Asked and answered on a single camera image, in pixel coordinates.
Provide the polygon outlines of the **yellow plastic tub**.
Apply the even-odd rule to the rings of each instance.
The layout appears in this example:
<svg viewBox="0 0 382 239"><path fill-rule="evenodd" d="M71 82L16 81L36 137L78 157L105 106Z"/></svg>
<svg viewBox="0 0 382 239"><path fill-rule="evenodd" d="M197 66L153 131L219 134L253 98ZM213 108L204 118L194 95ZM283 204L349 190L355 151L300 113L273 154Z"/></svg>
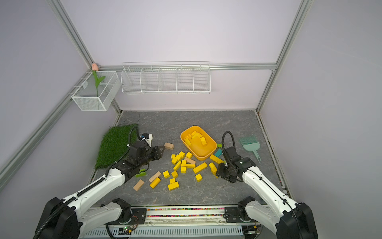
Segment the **yellow plastic tub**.
<svg viewBox="0 0 382 239"><path fill-rule="evenodd" d="M194 130L199 134L195 138L191 138L191 134ZM207 145L202 145L200 140L201 137L206 138ZM184 130L180 135L180 139L190 153L192 153L193 156L200 161L208 159L217 149L217 143L215 140L197 125L191 126Z"/></svg>

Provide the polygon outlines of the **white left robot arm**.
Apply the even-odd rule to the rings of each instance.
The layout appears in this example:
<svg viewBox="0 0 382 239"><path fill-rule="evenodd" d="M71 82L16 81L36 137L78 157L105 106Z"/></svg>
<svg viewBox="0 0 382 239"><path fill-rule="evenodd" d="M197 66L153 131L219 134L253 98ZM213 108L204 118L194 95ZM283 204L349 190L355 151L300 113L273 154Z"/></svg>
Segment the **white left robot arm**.
<svg viewBox="0 0 382 239"><path fill-rule="evenodd" d="M110 222L128 223L133 216L131 206L122 199L114 199L95 210L90 210L90 207L110 191L133 178L141 167L161 159L164 150L164 146L150 147L145 140L136 141L98 180L64 199L55 197L47 202L34 238L77 239Z"/></svg>

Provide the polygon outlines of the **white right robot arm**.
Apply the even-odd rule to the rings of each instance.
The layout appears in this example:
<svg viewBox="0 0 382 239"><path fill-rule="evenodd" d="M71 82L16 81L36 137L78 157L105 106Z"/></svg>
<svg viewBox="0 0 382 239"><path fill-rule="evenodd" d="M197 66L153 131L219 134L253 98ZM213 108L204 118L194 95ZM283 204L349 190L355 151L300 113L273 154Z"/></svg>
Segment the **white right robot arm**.
<svg viewBox="0 0 382 239"><path fill-rule="evenodd" d="M239 156L235 147L223 149L226 164L218 165L216 175L235 183L243 181L264 201L248 197L241 201L247 219L253 219L273 232L278 239L317 239L318 232L311 208L298 203L279 190L249 158Z"/></svg>

